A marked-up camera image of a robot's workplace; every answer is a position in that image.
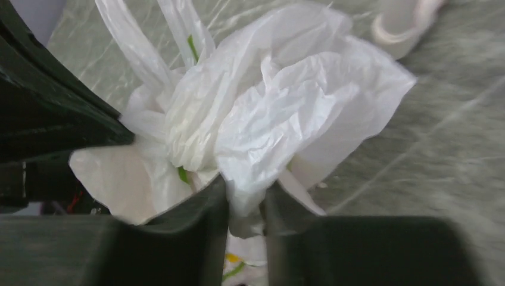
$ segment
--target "red wire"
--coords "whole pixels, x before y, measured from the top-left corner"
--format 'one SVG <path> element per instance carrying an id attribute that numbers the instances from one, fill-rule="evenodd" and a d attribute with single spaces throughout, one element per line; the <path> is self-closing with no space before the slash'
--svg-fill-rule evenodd
<path id="1" fill-rule="evenodd" d="M 80 200 L 82 197 L 83 192 L 80 191 L 78 194 L 74 195 L 74 198 L 72 199 L 72 202 L 68 205 L 67 207 L 67 213 L 73 213 L 74 212 L 74 206 L 76 206 L 77 202 Z"/>

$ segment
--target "gray marble floor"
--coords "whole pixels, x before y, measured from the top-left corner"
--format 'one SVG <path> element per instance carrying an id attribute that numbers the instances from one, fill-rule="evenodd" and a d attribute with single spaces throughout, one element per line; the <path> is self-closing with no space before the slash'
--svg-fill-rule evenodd
<path id="1" fill-rule="evenodd" d="M 290 0 L 194 0 L 217 41 Z M 334 0 L 369 38 L 377 0 Z M 173 66 L 155 0 L 127 1 Z M 69 0 L 49 50 L 121 110 L 140 82 L 92 0 Z M 395 116 L 311 191 L 332 215 L 435 215 L 466 233 L 489 285 L 505 285 L 505 1 L 449 0 L 437 25 L 401 61 L 419 77 Z"/>

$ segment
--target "crumpled plastic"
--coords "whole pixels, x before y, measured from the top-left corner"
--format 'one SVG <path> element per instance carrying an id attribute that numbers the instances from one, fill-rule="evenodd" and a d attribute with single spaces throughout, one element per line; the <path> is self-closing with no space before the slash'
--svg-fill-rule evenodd
<path id="1" fill-rule="evenodd" d="M 76 151 L 70 166 L 95 199 L 131 223 L 179 204 L 218 172 L 229 183 L 233 235 L 261 234 L 258 206 L 277 179 L 324 215 L 306 189 L 379 133 L 416 81 L 350 35 L 348 16 L 314 2 L 275 9 L 216 48 L 190 0 L 158 0 L 185 63 L 178 70 L 169 70 L 122 0 L 96 3 L 144 82 L 120 119 L 136 141 Z M 230 241 L 261 249 L 242 251 L 242 259 L 265 261 L 262 238 L 253 239 Z"/>

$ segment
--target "green leaf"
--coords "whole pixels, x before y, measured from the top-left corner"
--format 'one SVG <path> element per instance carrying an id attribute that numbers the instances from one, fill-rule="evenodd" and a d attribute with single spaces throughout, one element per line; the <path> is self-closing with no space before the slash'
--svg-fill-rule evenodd
<path id="1" fill-rule="evenodd" d="M 193 35 L 189 35 L 188 45 L 191 49 L 191 52 L 193 53 L 193 57 L 195 57 L 195 61 L 198 62 L 199 58 L 198 58 L 197 49 L 195 48 L 195 44 L 193 43 Z"/>
<path id="2" fill-rule="evenodd" d="M 189 184 L 188 174 L 186 173 L 186 170 L 183 167 L 178 167 L 177 170 L 179 171 L 180 180 L 186 184 Z"/>
<path id="3" fill-rule="evenodd" d="M 223 275 L 223 282 L 230 278 L 231 276 L 235 276 L 238 272 L 240 272 L 243 268 L 245 267 L 245 262 L 241 261 L 240 264 L 235 267 L 233 270 L 231 270 L 228 273 L 225 273 Z"/>

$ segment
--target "white plastic bag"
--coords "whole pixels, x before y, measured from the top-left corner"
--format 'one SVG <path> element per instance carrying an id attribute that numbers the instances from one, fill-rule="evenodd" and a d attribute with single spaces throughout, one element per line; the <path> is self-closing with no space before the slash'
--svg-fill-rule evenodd
<path id="1" fill-rule="evenodd" d="M 180 70 L 169 70 L 122 0 L 96 0 L 144 85 L 121 117 L 136 134 L 132 146 L 73 154 L 70 166 L 86 189 L 113 215 L 142 223 L 219 169 L 235 235 L 261 233 L 258 205 L 276 179 L 324 215 L 306 188 L 384 128 L 412 75 L 349 35 L 349 17 L 320 4 L 273 10 L 215 48 L 191 0 L 158 2 L 185 62 Z M 262 237 L 230 237 L 228 251 L 250 264 L 266 261 Z"/>
<path id="2" fill-rule="evenodd" d="M 191 171 L 217 162 L 241 228 L 291 160 L 304 187 L 321 181 L 384 128 L 414 85 L 350 29 L 349 17 L 320 4 L 276 9 L 226 38 L 177 85 L 167 105 L 170 160 Z"/>

